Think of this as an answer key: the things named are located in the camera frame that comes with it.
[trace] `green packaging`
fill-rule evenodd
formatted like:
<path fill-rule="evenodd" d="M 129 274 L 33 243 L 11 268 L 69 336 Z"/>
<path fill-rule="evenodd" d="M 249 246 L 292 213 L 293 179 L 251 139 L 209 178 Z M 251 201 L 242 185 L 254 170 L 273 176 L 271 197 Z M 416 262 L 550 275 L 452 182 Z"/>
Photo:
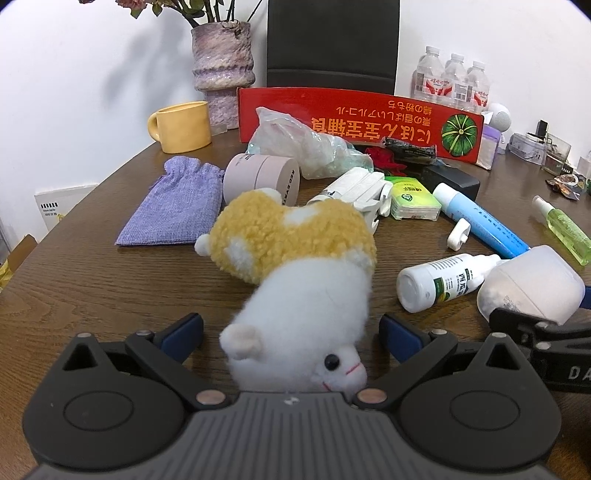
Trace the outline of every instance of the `green packaging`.
<path fill-rule="evenodd" d="M 441 203 L 417 179 L 386 177 L 385 180 L 394 185 L 390 214 L 396 220 L 414 218 L 434 222 L 439 218 Z"/>

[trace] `yellow plush toy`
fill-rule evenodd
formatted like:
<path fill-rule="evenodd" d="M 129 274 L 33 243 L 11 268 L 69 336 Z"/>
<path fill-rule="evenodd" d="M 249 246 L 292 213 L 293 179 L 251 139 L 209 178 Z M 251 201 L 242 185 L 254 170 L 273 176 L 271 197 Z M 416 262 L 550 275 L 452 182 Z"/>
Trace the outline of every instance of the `yellow plush toy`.
<path fill-rule="evenodd" d="M 369 275 L 374 237 L 353 206 L 328 199 L 286 207 L 273 189 L 251 190 L 230 202 L 209 234 L 195 243 L 223 271 L 259 284 L 280 265 L 302 258 L 343 258 Z"/>

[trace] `white plush toy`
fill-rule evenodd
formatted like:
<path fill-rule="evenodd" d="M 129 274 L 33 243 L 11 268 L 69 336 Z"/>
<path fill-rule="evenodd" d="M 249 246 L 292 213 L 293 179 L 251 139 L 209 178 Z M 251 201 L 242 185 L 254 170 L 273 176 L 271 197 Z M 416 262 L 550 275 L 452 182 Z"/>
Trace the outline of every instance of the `white plush toy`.
<path fill-rule="evenodd" d="M 353 396 L 367 382 L 355 343 L 370 293 L 371 272 L 344 258 L 276 268 L 220 335 L 240 389 Z"/>

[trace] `blue tube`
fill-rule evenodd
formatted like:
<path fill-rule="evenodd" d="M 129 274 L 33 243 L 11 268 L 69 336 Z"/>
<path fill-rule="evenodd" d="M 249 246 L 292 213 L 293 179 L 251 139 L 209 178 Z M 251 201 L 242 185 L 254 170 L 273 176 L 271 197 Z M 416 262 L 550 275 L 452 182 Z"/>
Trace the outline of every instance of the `blue tube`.
<path fill-rule="evenodd" d="M 527 252 L 528 245 L 486 210 L 448 185 L 439 184 L 433 192 L 441 210 L 454 222 L 470 223 L 470 233 L 491 247 L 501 258 L 514 258 Z"/>

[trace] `gray plastic base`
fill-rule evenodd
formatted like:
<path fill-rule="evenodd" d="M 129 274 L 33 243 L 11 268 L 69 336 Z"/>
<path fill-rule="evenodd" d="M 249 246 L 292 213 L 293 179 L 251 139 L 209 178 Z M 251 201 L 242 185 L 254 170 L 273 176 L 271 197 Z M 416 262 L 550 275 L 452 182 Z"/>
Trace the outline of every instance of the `gray plastic base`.
<path fill-rule="evenodd" d="M 505 475 L 460 472 L 407 445 L 388 416 L 347 405 L 338 393 L 242 393 L 197 413 L 154 458 L 106 473 L 42 465 L 28 480 L 557 480 L 540 465 Z"/>

